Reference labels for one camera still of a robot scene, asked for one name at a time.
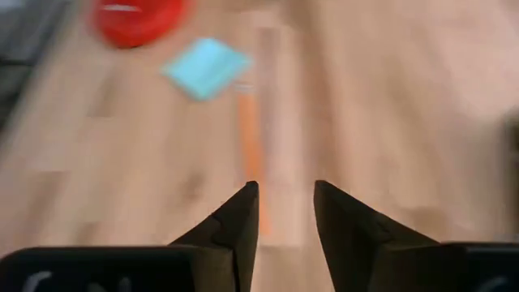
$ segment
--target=red bowl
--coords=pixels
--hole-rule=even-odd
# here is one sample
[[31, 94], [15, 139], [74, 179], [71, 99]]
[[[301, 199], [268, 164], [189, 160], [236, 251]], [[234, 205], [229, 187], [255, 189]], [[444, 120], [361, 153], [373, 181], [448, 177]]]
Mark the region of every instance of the red bowl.
[[177, 26], [186, 0], [100, 0], [94, 24], [114, 45], [146, 45]]

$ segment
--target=blue sponge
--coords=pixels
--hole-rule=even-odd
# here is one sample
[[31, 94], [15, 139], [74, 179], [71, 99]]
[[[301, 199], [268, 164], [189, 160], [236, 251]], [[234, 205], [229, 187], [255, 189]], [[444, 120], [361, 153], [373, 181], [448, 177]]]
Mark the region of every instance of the blue sponge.
[[198, 40], [178, 59], [164, 68], [191, 97], [210, 100], [248, 67], [250, 59], [221, 42], [204, 38]]

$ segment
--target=light blue cloth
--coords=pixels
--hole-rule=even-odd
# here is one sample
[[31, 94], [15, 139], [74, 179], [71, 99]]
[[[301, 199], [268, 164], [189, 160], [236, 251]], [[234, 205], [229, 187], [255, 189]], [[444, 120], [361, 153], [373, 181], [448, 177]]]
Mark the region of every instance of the light blue cloth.
[[250, 64], [250, 59], [221, 42], [204, 38], [198, 40], [179, 58], [164, 68], [191, 97], [206, 101], [233, 81]]

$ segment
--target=wooden floor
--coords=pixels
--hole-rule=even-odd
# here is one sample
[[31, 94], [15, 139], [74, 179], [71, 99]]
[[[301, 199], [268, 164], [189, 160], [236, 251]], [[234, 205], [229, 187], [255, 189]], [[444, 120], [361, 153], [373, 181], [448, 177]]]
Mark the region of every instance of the wooden floor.
[[165, 244], [244, 184], [238, 92], [195, 102], [161, 75], [198, 37], [254, 59], [239, 82], [260, 112], [270, 223], [254, 291], [332, 290], [317, 178], [438, 240], [513, 238], [515, 2], [191, 2], [179, 30], [131, 50], [71, 12], [3, 137], [0, 253]]

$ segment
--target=orange stick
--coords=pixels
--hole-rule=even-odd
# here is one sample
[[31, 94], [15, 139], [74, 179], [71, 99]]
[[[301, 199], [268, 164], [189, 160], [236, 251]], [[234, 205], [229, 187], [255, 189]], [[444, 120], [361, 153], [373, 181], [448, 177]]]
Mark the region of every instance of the orange stick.
[[238, 94], [238, 122], [245, 175], [247, 181], [255, 180], [259, 184], [259, 231], [266, 235], [270, 233], [270, 223], [265, 195], [261, 191], [265, 181], [265, 170], [264, 151], [260, 138], [260, 115], [255, 99], [245, 92]]

